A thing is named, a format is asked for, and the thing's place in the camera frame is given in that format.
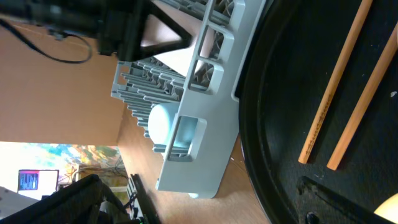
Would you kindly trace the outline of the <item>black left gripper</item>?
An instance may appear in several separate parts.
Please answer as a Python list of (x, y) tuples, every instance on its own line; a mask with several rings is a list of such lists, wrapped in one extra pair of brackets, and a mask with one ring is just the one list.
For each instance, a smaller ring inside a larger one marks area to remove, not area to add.
[[(142, 46), (150, 17), (167, 26), (179, 39)], [(45, 27), (57, 40), (94, 38), (99, 54), (116, 54), (122, 61), (184, 49), (192, 43), (192, 35), (187, 30), (147, 0), (1, 0), (1, 26), (30, 49), (49, 57), (10, 25), (10, 20)]]

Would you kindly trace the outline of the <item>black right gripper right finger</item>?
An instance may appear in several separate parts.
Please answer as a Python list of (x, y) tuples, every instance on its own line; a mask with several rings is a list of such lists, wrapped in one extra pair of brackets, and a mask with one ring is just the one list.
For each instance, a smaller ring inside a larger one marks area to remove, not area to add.
[(304, 176), (297, 181), (295, 207), (299, 223), (392, 223)]

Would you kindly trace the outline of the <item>blue cup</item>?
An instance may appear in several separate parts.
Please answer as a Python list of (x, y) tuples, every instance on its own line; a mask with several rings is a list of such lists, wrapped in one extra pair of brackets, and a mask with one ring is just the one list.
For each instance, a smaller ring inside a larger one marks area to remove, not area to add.
[[(180, 103), (161, 103), (154, 106), (149, 114), (148, 132), (154, 144), (167, 145), (172, 134), (172, 125)], [(197, 118), (182, 116), (180, 119), (175, 147), (190, 147), (197, 127)]]

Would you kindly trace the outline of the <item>yellow bowl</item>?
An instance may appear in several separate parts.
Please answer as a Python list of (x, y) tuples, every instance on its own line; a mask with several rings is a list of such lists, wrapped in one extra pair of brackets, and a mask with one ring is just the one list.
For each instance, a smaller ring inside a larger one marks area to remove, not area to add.
[(398, 194), (388, 198), (374, 211), (376, 215), (393, 223), (398, 223)]

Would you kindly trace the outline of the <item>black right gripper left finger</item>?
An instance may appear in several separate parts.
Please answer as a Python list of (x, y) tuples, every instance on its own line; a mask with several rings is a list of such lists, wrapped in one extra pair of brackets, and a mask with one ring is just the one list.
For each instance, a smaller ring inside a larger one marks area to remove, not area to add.
[(1, 220), (5, 224), (130, 222), (124, 205), (97, 175), (89, 175)]

